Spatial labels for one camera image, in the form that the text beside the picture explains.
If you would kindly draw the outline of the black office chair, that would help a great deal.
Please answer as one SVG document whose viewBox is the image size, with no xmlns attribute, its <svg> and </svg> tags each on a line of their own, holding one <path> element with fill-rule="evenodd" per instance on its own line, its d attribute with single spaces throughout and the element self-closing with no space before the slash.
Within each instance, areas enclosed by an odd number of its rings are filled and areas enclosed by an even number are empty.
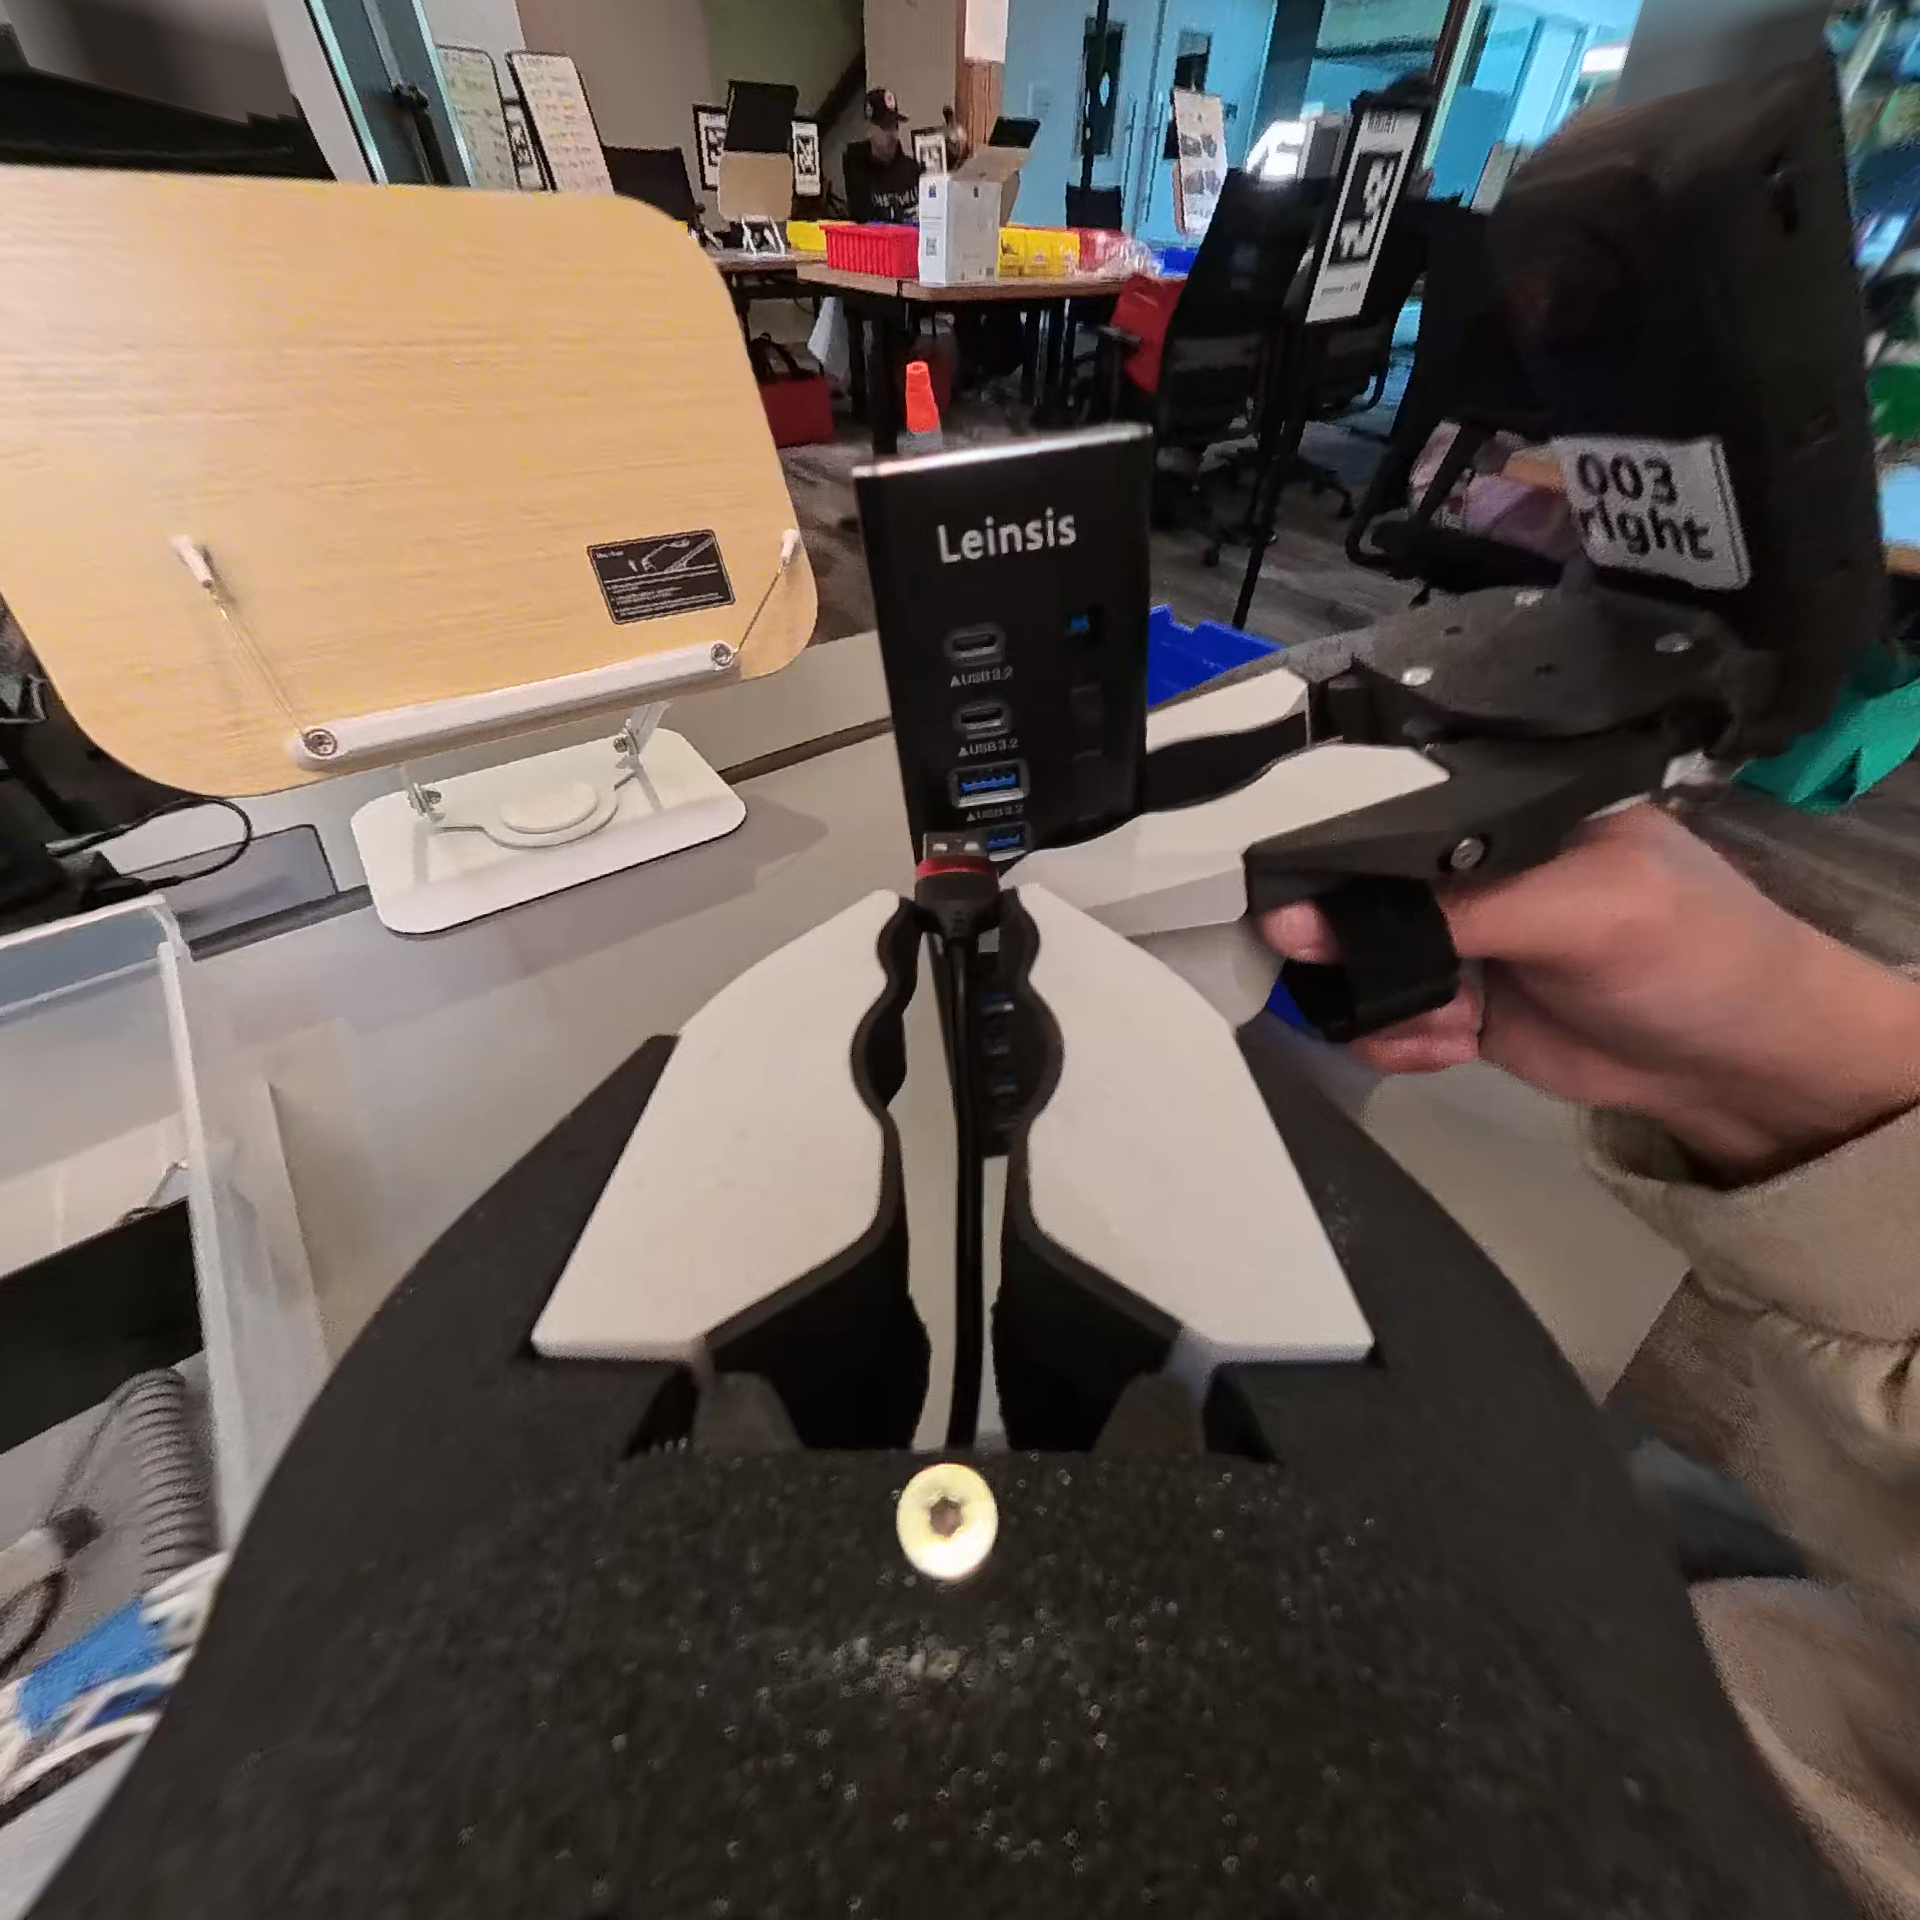
<svg viewBox="0 0 1920 1920">
<path fill-rule="evenodd" d="M 1328 214 L 1328 177 L 1232 172 L 1186 275 L 1131 275 L 1095 337 L 1088 422 L 1147 426 L 1203 458 L 1258 423 L 1289 291 Z"/>
</svg>

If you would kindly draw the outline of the tag sign on stand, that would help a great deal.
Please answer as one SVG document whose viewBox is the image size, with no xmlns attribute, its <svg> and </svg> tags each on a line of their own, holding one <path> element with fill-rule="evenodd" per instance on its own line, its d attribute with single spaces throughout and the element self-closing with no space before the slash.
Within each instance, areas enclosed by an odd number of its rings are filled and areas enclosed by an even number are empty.
<svg viewBox="0 0 1920 1920">
<path fill-rule="evenodd" d="M 1416 88 L 1406 98 L 1358 97 L 1326 232 L 1312 264 L 1306 327 L 1319 329 L 1361 316 L 1428 118 L 1428 88 Z"/>
</svg>

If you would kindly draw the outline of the blue plastic bin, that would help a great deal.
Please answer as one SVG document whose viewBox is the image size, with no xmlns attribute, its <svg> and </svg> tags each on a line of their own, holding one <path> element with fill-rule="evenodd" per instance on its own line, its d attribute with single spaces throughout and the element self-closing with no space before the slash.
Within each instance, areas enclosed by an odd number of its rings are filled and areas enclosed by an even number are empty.
<svg viewBox="0 0 1920 1920">
<path fill-rule="evenodd" d="M 1147 615 L 1146 631 L 1146 704 L 1159 711 L 1248 665 L 1267 665 L 1286 655 L 1286 644 L 1232 625 L 1215 620 L 1185 625 L 1170 607 L 1156 607 Z"/>
</svg>

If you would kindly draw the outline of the wooden book stand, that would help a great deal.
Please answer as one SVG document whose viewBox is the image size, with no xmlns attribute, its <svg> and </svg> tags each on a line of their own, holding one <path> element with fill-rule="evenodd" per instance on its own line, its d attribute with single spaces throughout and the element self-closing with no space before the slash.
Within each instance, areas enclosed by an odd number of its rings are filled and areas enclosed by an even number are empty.
<svg viewBox="0 0 1920 1920">
<path fill-rule="evenodd" d="M 4 167 L 4 600 L 88 742 L 351 820 L 425 938 L 732 838 L 665 728 L 819 618 L 730 291 L 632 200 Z"/>
</svg>

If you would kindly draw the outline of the red bag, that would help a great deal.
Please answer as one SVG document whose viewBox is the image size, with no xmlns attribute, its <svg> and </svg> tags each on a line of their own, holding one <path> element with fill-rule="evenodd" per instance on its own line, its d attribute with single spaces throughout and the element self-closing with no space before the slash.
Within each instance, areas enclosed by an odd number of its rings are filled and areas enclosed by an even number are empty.
<svg viewBox="0 0 1920 1920">
<path fill-rule="evenodd" d="M 759 403 L 777 449 L 835 442 L 833 382 L 800 353 L 766 335 L 748 340 Z"/>
</svg>

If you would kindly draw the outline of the clear plastic bin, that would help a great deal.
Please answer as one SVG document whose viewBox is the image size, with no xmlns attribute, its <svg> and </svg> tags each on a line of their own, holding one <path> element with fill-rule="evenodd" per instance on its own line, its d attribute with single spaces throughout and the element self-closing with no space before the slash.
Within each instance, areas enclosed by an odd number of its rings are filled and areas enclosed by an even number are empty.
<svg viewBox="0 0 1920 1920">
<path fill-rule="evenodd" d="M 164 906 L 4 938 L 3 1082 L 3 1279 L 185 1203 L 204 1329 L 3 1451 L 4 1916 L 25 1916 L 159 1724 L 328 1361 L 273 1095 Z M 130 1610 L 171 1657 L 18 1730 L 11 1686 Z"/>
</svg>

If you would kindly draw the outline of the black USB cable red plug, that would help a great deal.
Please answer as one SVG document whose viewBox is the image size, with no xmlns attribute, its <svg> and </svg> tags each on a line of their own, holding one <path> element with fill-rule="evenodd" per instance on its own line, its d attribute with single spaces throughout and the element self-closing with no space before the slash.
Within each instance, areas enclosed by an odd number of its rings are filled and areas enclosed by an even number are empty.
<svg viewBox="0 0 1920 1920">
<path fill-rule="evenodd" d="M 946 1447 L 971 1451 L 988 1348 L 985 1162 L 988 1130 L 977 1089 L 980 939 L 996 929 L 1001 890 L 974 838 L 932 833 L 918 867 L 915 907 L 932 958 L 954 1118 L 954 1348 Z"/>
</svg>

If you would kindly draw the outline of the black tall USB hub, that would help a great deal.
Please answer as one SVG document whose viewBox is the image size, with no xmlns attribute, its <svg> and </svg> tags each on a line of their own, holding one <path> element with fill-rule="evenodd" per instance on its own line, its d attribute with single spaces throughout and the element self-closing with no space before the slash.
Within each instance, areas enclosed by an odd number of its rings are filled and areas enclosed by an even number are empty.
<svg viewBox="0 0 1920 1920">
<path fill-rule="evenodd" d="M 918 867 L 928 835 L 974 838 L 1001 890 L 1143 812 L 1152 465 L 1146 428 L 1110 423 L 855 470 Z M 1032 1083 L 996 942 L 974 974 L 988 1159 Z"/>
</svg>

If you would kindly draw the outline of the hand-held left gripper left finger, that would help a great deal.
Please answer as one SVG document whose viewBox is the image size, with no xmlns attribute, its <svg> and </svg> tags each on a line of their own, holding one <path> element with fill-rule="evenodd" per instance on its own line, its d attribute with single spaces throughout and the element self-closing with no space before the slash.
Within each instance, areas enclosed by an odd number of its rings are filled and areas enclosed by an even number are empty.
<svg viewBox="0 0 1920 1920">
<path fill-rule="evenodd" d="M 922 923 L 872 892 L 684 1022 L 542 1308 L 547 1361 L 766 1382 L 809 1450 L 912 1444 L 930 1340 L 892 1100 Z"/>
</svg>

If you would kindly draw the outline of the person's right forearm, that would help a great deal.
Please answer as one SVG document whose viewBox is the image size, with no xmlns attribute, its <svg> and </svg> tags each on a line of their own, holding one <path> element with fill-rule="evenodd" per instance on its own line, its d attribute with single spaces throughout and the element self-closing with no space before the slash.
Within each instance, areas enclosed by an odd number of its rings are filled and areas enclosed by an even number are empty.
<svg viewBox="0 0 1920 1920">
<path fill-rule="evenodd" d="M 1700 1639 L 1859 1912 L 1918 1916 L 1915 1113 L 1737 1190 L 1650 1121 L 1584 1130 L 1595 1179 L 1688 1258 L 1625 1395 L 1808 1568 L 1698 1585 Z"/>
</svg>

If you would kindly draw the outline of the wooden work table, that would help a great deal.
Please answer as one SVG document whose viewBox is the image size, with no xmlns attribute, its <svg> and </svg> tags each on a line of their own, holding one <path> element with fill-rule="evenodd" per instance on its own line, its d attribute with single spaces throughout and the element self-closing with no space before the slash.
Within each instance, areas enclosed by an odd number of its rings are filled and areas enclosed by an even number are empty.
<svg viewBox="0 0 1920 1920">
<path fill-rule="evenodd" d="M 1041 428 L 1068 426 L 1073 338 L 1076 306 L 1110 305 L 1129 280 L 1115 273 L 1073 273 L 1065 276 L 995 276 L 959 283 L 922 283 L 900 276 L 843 273 L 819 258 L 795 267 L 809 292 L 839 298 L 855 335 L 855 359 L 863 371 L 859 412 L 872 431 L 874 455 L 889 459 L 906 433 L 906 355 L 915 323 L 923 313 L 961 313 L 974 306 L 1014 306 L 1023 316 L 1039 316 L 1041 371 L 1033 387 L 1032 416 Z"/>
</svg>

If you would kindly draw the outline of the whiteboard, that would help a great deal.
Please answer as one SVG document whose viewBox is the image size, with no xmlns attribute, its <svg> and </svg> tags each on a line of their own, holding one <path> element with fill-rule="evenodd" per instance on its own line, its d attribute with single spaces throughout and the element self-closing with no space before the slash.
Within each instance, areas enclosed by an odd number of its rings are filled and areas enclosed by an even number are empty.
<svg viewBox="0 0 1920 1920">
<path fill-rule="evenodd" d="M 492 54 L 457 44 L 436 44 L 435 54 L 470 183 L 481 191 L 520 192 L 513 136 Z"/>
<path fill-rule="evenodd" d="M 507 54 L 507 68 L 547 186 L 568 198 L 611 200 L 617 191 L 577 63 L 569 56 L 514 51 Z"/>
</svg>

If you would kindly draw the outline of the white cardboard box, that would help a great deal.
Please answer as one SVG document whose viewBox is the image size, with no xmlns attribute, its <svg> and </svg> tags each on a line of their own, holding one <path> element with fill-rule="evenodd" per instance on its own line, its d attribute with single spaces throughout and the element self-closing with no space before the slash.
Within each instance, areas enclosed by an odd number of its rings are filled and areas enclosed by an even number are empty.
<svg viewBox="0 0 1920 1920">
<path fill-rule="evenodd" d="M 996 282 L 1001 216 L 1017 192 L 1028 150 L 980 150 L 955 169 L 919 182 L 919 286 L 948 291 Z"/>
</svg>

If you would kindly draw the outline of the blue tape band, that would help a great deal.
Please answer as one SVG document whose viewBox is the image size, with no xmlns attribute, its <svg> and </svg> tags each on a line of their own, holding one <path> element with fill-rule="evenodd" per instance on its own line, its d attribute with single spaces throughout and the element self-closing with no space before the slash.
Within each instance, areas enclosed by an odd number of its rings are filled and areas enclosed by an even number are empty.
<svg viewBox="0 0 1920 1920">
<path fill-rule="evenodd" d="M 138 1680 L 171 1657 L 164 1632 L 138 1610 L 96 1623 L 49 1652 L 7 1691 L 14 1727 L 40 1738 L 100 1688 Z"/>
</svg>

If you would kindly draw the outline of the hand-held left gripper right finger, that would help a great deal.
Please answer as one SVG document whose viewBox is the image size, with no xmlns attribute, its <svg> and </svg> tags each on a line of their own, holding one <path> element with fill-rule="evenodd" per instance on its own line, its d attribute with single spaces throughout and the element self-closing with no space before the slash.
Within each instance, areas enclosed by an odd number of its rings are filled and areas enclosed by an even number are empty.
<svg viewBox="0 0 1920 1920">
<path fill-rule="evenodd" d="M 1278 1384 L 1366 1379 L 1376 1331 L 1240 1025 L 1039 884 L 1000 946 L 1025 1070 L 991 1310 L 1006 1444 L 1088 1455 L 1139 1390 L 1235 1433 Z"/>
</svg>

